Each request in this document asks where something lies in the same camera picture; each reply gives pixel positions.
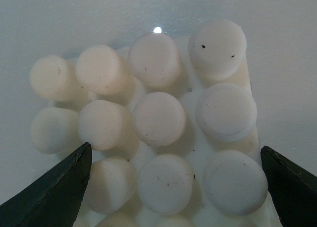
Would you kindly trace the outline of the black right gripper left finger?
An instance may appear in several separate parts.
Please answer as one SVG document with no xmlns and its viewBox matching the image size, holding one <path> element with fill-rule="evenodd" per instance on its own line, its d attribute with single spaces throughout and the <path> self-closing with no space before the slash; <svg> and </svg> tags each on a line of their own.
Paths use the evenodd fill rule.
<svg viewBox="0 0 317 227">
<path fill-rule="evenodd" d="M 1 204 L 2 227 L 73 226 L 90 178 L 86 142 L 20 193 Z"/>
</svg>

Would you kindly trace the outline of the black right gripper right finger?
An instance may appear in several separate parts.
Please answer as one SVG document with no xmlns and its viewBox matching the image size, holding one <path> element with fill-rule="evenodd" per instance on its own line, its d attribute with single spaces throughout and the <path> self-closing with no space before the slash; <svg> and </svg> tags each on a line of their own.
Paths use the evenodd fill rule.
<svg viewBox="0 0 317 227">
<path fill-rule="evenodd" d="M 317 225 L 317 177 L 269 146 L 261 149 L 268 191 L 284 227 Z"/>
</svg>

